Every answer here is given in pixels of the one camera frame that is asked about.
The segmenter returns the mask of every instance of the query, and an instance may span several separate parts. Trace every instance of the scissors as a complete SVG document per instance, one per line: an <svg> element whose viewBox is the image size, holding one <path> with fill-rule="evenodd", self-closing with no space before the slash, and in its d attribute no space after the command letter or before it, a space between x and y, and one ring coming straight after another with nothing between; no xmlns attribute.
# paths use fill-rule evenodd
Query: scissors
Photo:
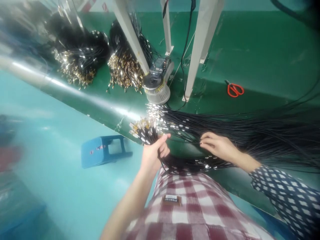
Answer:
<svg viewBox="0 0 320 240"><path fill-rule="evenodd" d="M243 87L241 87L241 86L239 86L237 84L230 83L228 80L226 80L226 83L228 84L228 95L230 97L238 97L239 95L244 94Z"/></svg>

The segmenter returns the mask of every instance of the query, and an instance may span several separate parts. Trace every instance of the blue stool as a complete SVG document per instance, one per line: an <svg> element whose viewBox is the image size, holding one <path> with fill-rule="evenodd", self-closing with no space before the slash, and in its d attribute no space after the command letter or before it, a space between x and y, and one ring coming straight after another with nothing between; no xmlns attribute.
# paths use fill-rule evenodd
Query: blue stool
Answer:
<svg viewBox="0 0 320 240"><path fill-rule="evenodd" d="M113 139L120 139L121 153L110 154L108 145ZM82 144L81 164L83 168L99 166L101 164L115 162L118 158L131 157L133 152L126 152L123 144L124 136L97 137Z"/></svg>

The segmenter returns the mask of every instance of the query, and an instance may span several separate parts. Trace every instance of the white metal leg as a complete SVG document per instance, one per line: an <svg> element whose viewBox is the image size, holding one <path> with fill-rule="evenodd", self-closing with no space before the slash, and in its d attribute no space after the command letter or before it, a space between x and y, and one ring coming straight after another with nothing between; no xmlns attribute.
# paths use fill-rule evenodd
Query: white metal leg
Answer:
<svg viewBox="0 0 320 240"><path fill-rule="evenodd" d="M133 29L129 14L126 9L126 1L125 0L114 0L113 1L114 6L114 14L117 17L117 20L126 35L128 42L131 46L131 49L136 56L138 62L140 63L140 66L144 72L144 74L148 74L150 69L147 63L146 58L143 55L143 51L141 49L139 40L137 38L137 35Z"/></svg>
<svg viewBox="0 0 320 240"><path fill-rule="evenodd" d="M194 36L192 55L186 87L186 99L188 101L192 92L193 83L199 68L201 57L207 55L214 31L216 29L224 0L201 0Z"/></svg>
<svg viewBox="0 0 320 240"><path fill-rule="evenodd" d="M209 27L208 34L204 42L204 46L203 46L201 57L200 57L200 63L202 64L204 63L208 55L208 50L209 50L214 32L216 31L216 27L218 25L218 21L223 9L223 4L224 4L224 0L218 0L217 6L213 10L210 27Z"/></svg>
<svg viewBox="0 0 320 240"><path fill-rule="evenodd" d="M160 0L161 2L161 12L163 12L164 4L166 0ZM167 4L167 9L166 9L166 15L164 16L163 19L163 29L164 29L164 39L166 41L166 56L169 56L171 54L171 51L173 50L173 47L171 45L171 31L170 31L170 18L169 18L169 4Z"/></svg>

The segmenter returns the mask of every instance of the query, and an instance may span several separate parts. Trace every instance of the blue patterned sleeve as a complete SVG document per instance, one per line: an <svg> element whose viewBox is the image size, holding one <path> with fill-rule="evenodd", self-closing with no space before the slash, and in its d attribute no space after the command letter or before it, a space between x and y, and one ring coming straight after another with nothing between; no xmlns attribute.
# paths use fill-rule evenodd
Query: blue patterned sleeve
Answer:
<svg viewBox="0 0 320 240"><path fill-rule="evenodd" d="M283 171L261 166L249 173L298 239L314 239L320 227L320 193Z"/></svg>

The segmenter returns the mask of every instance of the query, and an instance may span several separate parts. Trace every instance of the right hand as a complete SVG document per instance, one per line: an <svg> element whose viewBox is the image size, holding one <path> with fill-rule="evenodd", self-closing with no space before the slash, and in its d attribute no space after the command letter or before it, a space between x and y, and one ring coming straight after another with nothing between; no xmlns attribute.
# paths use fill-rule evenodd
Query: right hand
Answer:
<svg viewBox="0 0 320 240"><path fill-rule="evenodd" d="M201 136L200 147L234 164L243 155L227 137L221 137L212 132L206 132Z"/></svg>

